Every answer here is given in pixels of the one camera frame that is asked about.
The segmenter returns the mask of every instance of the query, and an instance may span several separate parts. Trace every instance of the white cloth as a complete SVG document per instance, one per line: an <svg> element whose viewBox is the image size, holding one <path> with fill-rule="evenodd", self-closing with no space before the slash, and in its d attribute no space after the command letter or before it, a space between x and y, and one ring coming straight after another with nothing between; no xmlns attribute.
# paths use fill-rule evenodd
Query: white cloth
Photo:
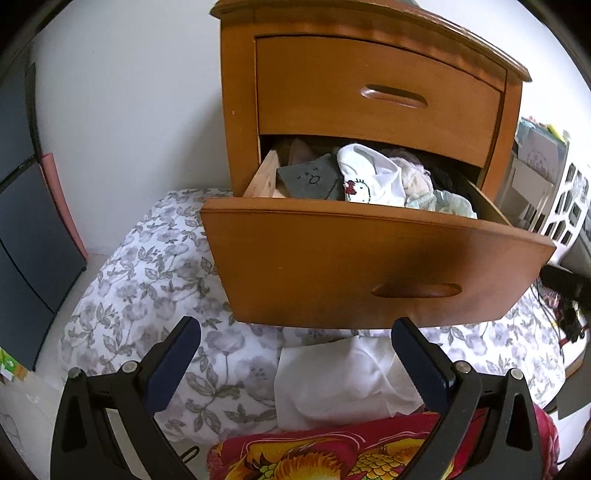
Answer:
<svg viewBox="0 0 591 480"><path fill-rule="evenodd" d="M427 193L433 192L433 184L431 177L425 167L422 165L415 165L414 163L405 160L402 157L391 157L396 165L398 165L402 172L402 187L404 193L408 197L422 197Z"/></svg>
<svg viewBox="0 0 591 480"><path fill-rule="evenodd" d="M283 430L407 415L423 405L389 337L284 348L274 391Z"/></svg>
<svg viewBox="0 0 591 480"><path fill-rule="evenodd" d="M357 143L341 148L337 161L345 178L345 200L403 207L402 170L385 155Z"/></svg>

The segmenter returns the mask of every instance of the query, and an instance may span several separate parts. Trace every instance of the black cabinet door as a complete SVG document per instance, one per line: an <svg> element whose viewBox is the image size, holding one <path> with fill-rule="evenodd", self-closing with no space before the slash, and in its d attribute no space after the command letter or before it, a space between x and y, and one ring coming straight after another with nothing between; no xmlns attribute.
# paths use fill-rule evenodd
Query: black cabinet door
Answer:
<svg viewBox="0 0 591 480"><path fill-rule="evenodd" d="M32 370L54 314L35 295L0 245L0 345Z"/></svg>
<svg viewBox="0 0 591 480"><path fill-rule="evenodd" d="M0 80L0 182L33 154L25 101L25 62L20 57Z"/></svg>
<svg viewBox="0 0 591 480"><path fill-rule="evenodd" d="M56 312L85 261L36 163L0 193L0 240L31 287Z"/></svg>

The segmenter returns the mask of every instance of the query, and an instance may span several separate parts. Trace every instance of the floor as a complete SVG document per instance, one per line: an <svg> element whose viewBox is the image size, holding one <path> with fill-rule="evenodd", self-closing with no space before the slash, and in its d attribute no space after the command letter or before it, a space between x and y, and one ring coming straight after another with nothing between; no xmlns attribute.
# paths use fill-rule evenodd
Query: floor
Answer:
<svg viewBox="0 0 591 480"><path fill-rule="evenodd" d="M53 424L65 379L57 364L57 347L64 327L76 304L106 261L106 255L91 255L87 270L80 276L59 311L38 360L37 371L29 373L24 381L0 384L0 424L11 438L29 468L40 480L49 480L51 437ZM558 427L561 444L560 459L568 458L583 436L589 420L591 404L559 420L552 415ZM134 475L149 480L141 465L117 412L109 412L115 436ZM180 454L192 447L189 442L175 442L173 448ZM205 468L207 447L202 447L197 458L188 467L199 480L208 478Z"/></svg>

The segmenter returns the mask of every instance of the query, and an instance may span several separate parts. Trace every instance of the wooden furniture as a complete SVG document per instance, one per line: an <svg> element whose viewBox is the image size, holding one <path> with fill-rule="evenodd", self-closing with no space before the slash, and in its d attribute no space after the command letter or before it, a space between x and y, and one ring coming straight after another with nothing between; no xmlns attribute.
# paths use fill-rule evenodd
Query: wooden furniture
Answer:
<svg viewBox="0 0 591 480"><path fill-rule="evenodd" d="M488 200L527 70L394 0L220 0L212 14L236 197L209 200L202 218L236 318L385 328L398 316L420 326L502 317L554 250ZM284 198L272 146L295 135L430 153L467 175L457 178L480 219Z"/></svg>
<svg viewBox="0 0 591 480"><path fill-rule="evenodd" d="M476 185L495 198L531 81L502 51L396 0L220 0L212 15L236 195L264 158L260 135L289 133L456 158L480 167Z"/></svg>

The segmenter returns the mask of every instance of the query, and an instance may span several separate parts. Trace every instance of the floral bedsheet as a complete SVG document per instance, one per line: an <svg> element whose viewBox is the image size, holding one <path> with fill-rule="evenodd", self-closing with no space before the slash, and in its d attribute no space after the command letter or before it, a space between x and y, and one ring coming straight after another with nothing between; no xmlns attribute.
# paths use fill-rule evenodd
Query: floral bedsheet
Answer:
<svg viewBox="0 0 591 480"><path fill-rule="evenodd" d="M212 445L277 427L273 380L281 348L389 330L313 330L236 322L200 218L218 189L170 192L135 225L86 290L60 339L60 365L89 375L140 360L184 315L202 326L202 344L168 408L156 420L171 440ZM564 382L558 338L529 289L498 321L425 328L452 360L479 372L523 370L544 407Z"/></svg>

